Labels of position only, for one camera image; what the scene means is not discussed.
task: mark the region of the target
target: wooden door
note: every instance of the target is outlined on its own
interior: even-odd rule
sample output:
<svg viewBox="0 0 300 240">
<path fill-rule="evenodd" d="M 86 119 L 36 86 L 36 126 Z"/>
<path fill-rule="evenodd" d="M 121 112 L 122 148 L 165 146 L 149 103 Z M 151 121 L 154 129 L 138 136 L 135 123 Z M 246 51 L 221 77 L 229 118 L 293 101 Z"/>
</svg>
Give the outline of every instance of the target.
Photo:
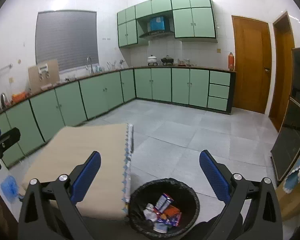
<svg viewBox="0 0 300 240">
<path fill-rule="evenodd" d="M 171 68 L 152 68 L 152 99 L 171 102 Z"/>
<path fill-rule="evenodd" d="M 235 42 L 233 106 L 265 113 L 271 78 L 271 41 L 266 22 L 232 16 Z"/>
<path fill-rule="evenodd" d="M 273 24 L 276 45 L 276 73 L 270 120 L 280 130 L 290 96 L 292 83 L 292 48 L 294 40 L 288 14 Z"/>
</svg>

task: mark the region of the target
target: drawer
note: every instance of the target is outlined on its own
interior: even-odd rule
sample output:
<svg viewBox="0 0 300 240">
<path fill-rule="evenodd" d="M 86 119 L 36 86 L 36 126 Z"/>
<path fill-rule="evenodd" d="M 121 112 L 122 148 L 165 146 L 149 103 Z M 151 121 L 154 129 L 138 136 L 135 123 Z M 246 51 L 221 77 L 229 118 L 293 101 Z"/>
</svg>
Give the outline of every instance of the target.
<svg viewBox="0 0 300 240">
<path fill-rule="evenodd" d="M 229 86 L 230 85 L 230 73 L 210 71 L 210 83 Z"/>
<path fill-rule="evenodd" d="M 227 110 L 228 100 L 224 98 L 208 98 L 208 108 L 218 109 L 218 110 Z"/>
<path fill-rule="evenodd" d="M 210 84 L 210 86 L 209 86 L 209 96 L 218 97 L 218 98 L 228 98 L 228 96 L 229 96 L 229 87 Z"/>
</svg>

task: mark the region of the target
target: cooking pot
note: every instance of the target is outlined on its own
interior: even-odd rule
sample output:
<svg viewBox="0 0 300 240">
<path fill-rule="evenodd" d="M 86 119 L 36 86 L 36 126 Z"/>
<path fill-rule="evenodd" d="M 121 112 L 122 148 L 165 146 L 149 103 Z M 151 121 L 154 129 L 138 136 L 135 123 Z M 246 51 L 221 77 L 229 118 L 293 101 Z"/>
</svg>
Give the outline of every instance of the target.
<svg viewBox="0 0 300 240">
<path fill-rule="evenodd" d="M 148 66 L 150 66 L 151 64 L 153 64 L 154 66 L 158 65 L 158 63 L 157 63 L 157 57 L 153 56 L 153 55 L 151 55 L 150 57 L 148 57 L 147 62 L 148 62 Z"/>
</svg>

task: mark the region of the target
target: trash can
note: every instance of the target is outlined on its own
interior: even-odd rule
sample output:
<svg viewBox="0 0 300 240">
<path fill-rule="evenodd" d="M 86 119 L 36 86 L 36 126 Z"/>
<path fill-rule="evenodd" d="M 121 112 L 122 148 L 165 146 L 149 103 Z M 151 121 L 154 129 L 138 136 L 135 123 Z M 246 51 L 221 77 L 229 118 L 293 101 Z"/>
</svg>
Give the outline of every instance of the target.
<svg viewBox="0 0 300 240">
<path fill-rule="evenodd" d="M 143 210 L 148 203 L 155 206 L 156 202 L 166 193 L 174 200 L 172 205 L 182 212 L 177 227 L 172 227 L 167 234 L 158 233 L 146 222 Z M 197 220 L 200 203 L 197 194 L 185 183 L 173 178 L 150 181 L 139 187 L 130 197 L 129 219 L 130 225 L 137 232 L 149 239 L 167 239 L 179 236 L 191 228 Z"/>
</svg>

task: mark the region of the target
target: tile floor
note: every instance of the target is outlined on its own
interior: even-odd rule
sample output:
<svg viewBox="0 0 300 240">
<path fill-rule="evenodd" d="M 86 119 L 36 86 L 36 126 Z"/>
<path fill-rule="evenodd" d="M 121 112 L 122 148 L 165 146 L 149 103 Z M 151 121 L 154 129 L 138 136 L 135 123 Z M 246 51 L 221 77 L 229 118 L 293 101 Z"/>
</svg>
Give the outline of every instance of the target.
<svg viewBox="0 0 300 240">
<path fill-rule="evenodd" d="M 157 178 L 183 181 L 198 194 L 201 210 L 197 222 L 216 216 L 224 206 L 199 166 L 202 150 L 209 150 L 217 162 L 246 179 L 269 177 L 275 181 L 270 150 L 278 133 L 263 114 L 233 108 L 231 115 L 225 115 L 134 100 L 85 125 L 125 122 L 134 125 L 131 190 Z M 36 155 L 11 169 L 18 182 Z M 243 216 L 248 207 L 247 202 Z M 292 232 L 292 226 L 284 226 L 286 239 Z"/>
</svg>

